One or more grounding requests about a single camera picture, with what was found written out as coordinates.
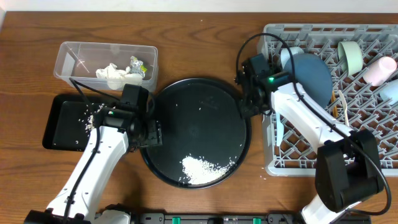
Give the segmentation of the pink cup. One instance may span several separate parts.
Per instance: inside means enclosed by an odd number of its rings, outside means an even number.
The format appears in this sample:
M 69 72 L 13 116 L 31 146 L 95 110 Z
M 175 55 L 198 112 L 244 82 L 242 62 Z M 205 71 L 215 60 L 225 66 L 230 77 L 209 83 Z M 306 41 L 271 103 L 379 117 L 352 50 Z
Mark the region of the pink cup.
M 372 86 L 380 86 L 396 69 L 397 62 L 393 58 L 381 57 L 368 67 L 366 73 L 363 75 L 363 79 Z

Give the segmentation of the dark blue bowl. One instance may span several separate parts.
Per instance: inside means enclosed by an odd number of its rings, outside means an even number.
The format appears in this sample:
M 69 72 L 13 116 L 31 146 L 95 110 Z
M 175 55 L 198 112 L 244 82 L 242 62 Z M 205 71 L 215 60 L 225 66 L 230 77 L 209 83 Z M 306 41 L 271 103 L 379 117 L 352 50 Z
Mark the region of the dark blue bowl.
M 333 82 L 326 63 L 314 54 L 293 55 L 295 78 L 303 86 L 306 93 L 325 108 L 330 100 Z

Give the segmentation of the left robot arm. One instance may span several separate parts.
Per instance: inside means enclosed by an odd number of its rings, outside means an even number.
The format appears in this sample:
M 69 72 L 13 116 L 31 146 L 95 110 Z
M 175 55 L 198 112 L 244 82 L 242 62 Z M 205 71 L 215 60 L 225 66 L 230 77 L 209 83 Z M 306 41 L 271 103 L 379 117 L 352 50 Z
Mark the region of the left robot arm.
M 126 84 L 114 105 L 92 111 L 94 129 L 71 176 L 46 210 L 31 210 L 25 223 L 132 223 L 132 213 L 120 204 L 96 211 L 119 160 L 131 149 L 162 143 L 150 119 L 154 109 L 152 93 Z

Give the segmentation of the light blue small bowl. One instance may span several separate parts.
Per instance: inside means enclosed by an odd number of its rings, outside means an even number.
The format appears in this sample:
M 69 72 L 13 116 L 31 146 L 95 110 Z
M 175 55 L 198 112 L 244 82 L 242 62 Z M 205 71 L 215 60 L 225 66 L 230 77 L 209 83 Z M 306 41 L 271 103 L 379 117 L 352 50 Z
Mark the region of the light blue small bowl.
M 300 47 L 290 47 L 292 55 L 303 54 L 304 51 Z M 282 49 L 280 52 L 280 64 L 284 68 L 286 63 L 290 60 L 290 54 L 288 49 Z

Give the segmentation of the foil snack wrapper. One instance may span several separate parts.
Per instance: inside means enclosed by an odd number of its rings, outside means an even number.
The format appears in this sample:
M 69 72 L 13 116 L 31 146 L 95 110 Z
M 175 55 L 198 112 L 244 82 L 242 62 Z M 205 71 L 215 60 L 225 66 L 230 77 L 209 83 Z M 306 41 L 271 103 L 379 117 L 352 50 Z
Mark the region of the foil snack wrapper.
M 135 56 L 131 56 L 129 73 L 138 74 L 142 77 L 142 79 L 144 79 L 146 76 L 146 71 L 147 68 L 144 66 L 144 62 Z

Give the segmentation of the round black serving tray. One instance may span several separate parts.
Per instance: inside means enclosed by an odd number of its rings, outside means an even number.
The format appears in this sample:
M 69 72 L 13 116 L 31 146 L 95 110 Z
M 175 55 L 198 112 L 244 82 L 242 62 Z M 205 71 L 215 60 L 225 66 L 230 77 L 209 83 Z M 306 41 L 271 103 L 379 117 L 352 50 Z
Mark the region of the round black serving tray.
M 162 130 L 161 146 L 141 150 L 148 168 L 160 180 L 183 189 L 204 189 L 230 177 L 243 163 L 251 143 L 251 122 L 238 110 L 239 93 L 209 78 L 180 80 L 155 96 L 154 118 Z M 209 184 L 183 184 L 180 161 L 202 157 L 214 164 L 235 165 Z

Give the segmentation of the white napkin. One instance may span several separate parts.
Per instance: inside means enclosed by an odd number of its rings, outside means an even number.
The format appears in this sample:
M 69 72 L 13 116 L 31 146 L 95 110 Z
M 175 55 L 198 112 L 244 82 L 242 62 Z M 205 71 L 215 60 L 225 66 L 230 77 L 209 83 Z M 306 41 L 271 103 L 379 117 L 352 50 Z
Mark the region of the white napkin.
M 127 81 L 132 81 L 141 84 L 145 73 L 136 67 L 127 66 L 124 70 L 119 70 L 118 67 L 110 63 L 106 68 L 99 68 L 96 70 L 97 78 L 108 79 L 107 85 L 111 90 L 122 88 Z

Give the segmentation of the light blue plastic knife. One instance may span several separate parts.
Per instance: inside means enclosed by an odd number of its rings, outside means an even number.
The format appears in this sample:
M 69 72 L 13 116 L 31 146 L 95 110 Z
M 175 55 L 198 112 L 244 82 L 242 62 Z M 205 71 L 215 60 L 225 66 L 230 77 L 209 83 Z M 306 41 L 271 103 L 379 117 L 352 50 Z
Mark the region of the light blue plastic knife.
M 284 137 L 284 125 L 281 122 L 279 113 L 275 114 L 275 118 L 276 118 L 276 127 L 277 127 L 276 146 L 280 147 Z

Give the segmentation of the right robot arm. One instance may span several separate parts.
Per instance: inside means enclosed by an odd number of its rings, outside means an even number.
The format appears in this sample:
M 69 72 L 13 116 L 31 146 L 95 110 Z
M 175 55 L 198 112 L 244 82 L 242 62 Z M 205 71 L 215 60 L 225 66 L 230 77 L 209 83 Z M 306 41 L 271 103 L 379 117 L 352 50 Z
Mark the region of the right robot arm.
M 241 115 L 278 113 L 317 155 L 315 198 L 300 212 L 302 223 L 331 223 L 354 206 L 386 190 L 376 138 L 354 131 L 325 111 L 332 92 L 328 67 L 312 54 L 297 54 L 276 73 L 263 54 L 245 60 L 236 83 L 243 88 Z

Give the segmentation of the white plastic spoon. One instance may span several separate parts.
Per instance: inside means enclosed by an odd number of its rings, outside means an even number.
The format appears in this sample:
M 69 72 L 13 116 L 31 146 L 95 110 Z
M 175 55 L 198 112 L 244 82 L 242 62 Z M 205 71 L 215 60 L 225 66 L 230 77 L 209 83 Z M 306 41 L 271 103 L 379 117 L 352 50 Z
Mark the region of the white plastic spoon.
M 343 94 L 343 92 L 341 90 L 338 90 L 338 94 L 340 97 L 340 101 L 343 107 L 343 115 L 344 115 L 344 119 L 345 119 L 345 125 L 349 126 L 349 119 L 348 119 L 348 105 L 345 99 L 345 96 Z

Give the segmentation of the teal green bowl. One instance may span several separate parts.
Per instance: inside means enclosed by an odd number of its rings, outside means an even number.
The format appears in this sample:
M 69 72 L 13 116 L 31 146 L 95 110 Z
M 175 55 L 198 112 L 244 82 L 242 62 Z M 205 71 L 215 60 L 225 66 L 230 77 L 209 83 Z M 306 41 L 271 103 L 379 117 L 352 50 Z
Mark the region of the teal green bowl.
M 352 76 L 363 69 L 362 51 L 355 41 L 338 43 L 338 60 L 342 61 L 341 68 L 348 73 L 348 76 Z

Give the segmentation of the light blue cup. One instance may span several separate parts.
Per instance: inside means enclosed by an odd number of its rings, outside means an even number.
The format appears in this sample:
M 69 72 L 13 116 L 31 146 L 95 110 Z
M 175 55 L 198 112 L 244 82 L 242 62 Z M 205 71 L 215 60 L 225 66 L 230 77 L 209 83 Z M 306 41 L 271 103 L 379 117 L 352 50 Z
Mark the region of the light blue cup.
M 390 105 L 397 103 L 398 99 L 398 80 L 390 81 L 380 91 L 380 97 L 383 101 L 387 101 Z

